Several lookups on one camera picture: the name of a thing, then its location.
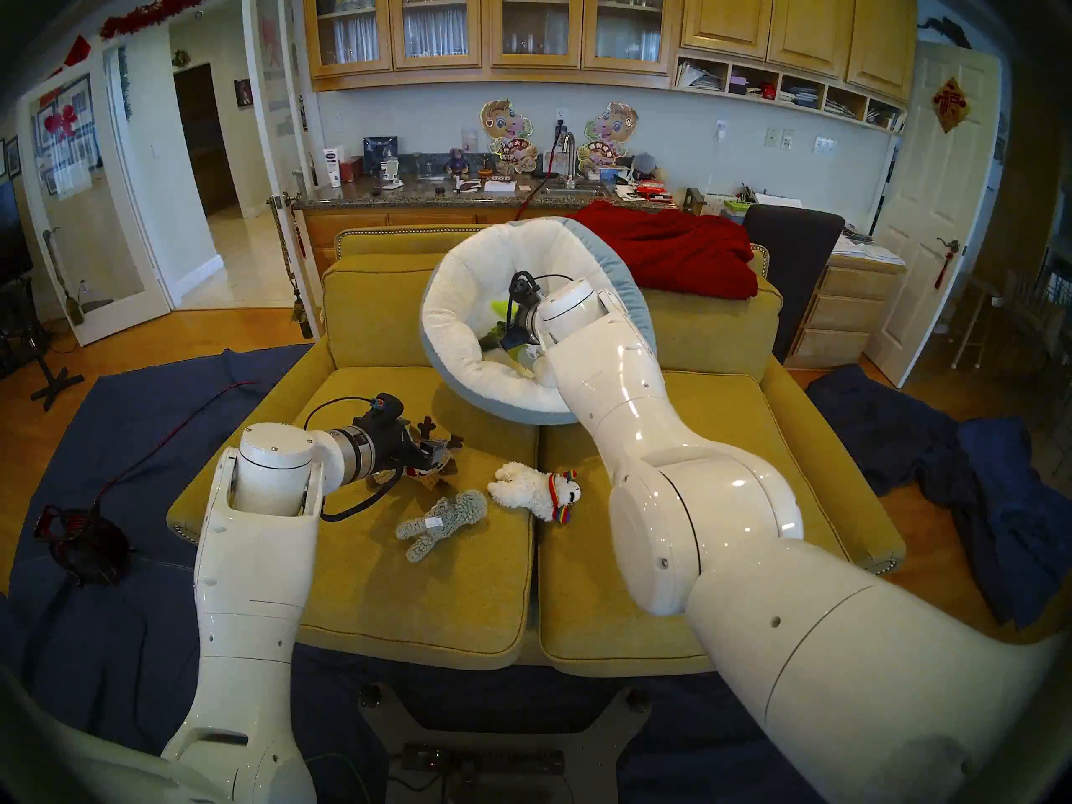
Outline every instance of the granite countertop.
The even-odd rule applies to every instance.
[[[384,209],[388,207],[520,207],[530,193],[528,190],[512,193],[488,193],[482,189],[472,193],[455,193],[450,180],[418,181],[416,176],[407,174],[402,174],[400,178],[402,187],[397,190],[384,190],[379,195],[372,194],[372,190],[378,187],[379,179],[369,176],[353,183],[344,183],[342,187],[317,187],[307,197],[295,202],[293,206],[298,210]],[[539,181],[540,179],[526,175],[518,177],[519,185],[527,184],[535,188]],[[555,184],[555,179],[552,179],[550,184]],[[583,185],[589,189],[597,187],[591,181],[583,182]],[[436,187],[442,187],[446,192],[443,195],[436,195]],[[645,212],[668,209],[668,205],[665,204],[623,202],[601,184],[598,184],[598,190],[595,193],[547,193],[541,190],[528,206],[539,210],[579,210],[584,205],[595,200],[608,200],[620,207]]]

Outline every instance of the dark doorway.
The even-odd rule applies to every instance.
[[[238,204],[227,150],[223,145],[220,113],[215,107],[212,66],[205,63],[176,74],[175,93],[179,98],[182,134],[187,138],[197,194],[205,214],[211,215]]]

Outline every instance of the navy blue blanket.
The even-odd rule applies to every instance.
[[[90,391],[33,496],[10,598],[0,596],[0,659],[46,712],[147,753],[159,753],[178,728],[197,681],[196,548],[167,528],[167,508],[304,351],[225,352],[105,377]],[[32,540],[41,507],[88,506],[108,478],[240,379],[260,382],[224,394],[105,496],[103,515],[138,549],[130,576],[116,589],[73,587]],[[619,762],[621,801],[818,801],[716,674],[619,681],[522,666],[453,671],[297,645],[298,747],[307,759],[346,756],[373,801],[384,796],[387,755],[360,714],[358,690],[372,681],[390,684],[429,728],[530,732],[579,731],[628,683],[649,690],[652,716]],[[362,800],[343,761],[310,769],[321,804]]]
[[[953,513],[971,571],[999,623],[1034,622],[1072,567],[1072,502],[1039,480],[1019,418],[957,423],[857,364],[807,396],[876,495],[917,481]]]

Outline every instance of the sofa backrest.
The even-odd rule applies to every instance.
[[[482,226],[364,227],[336,239],[339,260],[324,274],[324,313],[339,368],[428,366],[418,308],[440,259]],[[675,371],[761,379],[778,328],[781,296],[762,278],[766,251],[754,245],[751,299],[710,299],[644,289],[659,364]]]

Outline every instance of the red blanket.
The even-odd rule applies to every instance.
[[[622,257],[641,287],[723,299],[756,295],[748,234],[718,215],[649,213],[593,202],[571,217]]]

